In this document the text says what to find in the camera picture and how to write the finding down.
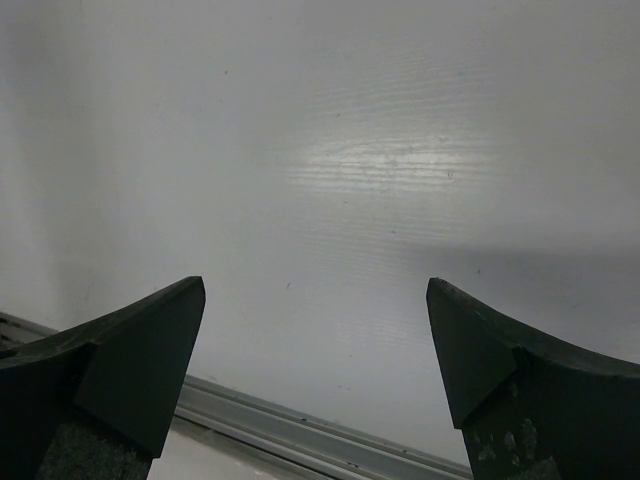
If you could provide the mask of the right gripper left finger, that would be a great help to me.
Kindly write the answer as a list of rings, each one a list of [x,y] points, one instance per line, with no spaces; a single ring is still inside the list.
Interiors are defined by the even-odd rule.
[[[204,307],[204,282],[190,276],[2,349],[2,478],[146,478],[162,454]]]

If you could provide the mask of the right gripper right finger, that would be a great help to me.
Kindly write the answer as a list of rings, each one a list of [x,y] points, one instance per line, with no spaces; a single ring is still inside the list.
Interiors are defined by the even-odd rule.
[[[430,279],[429,323],[476,479],[636,479],[639,367]]]

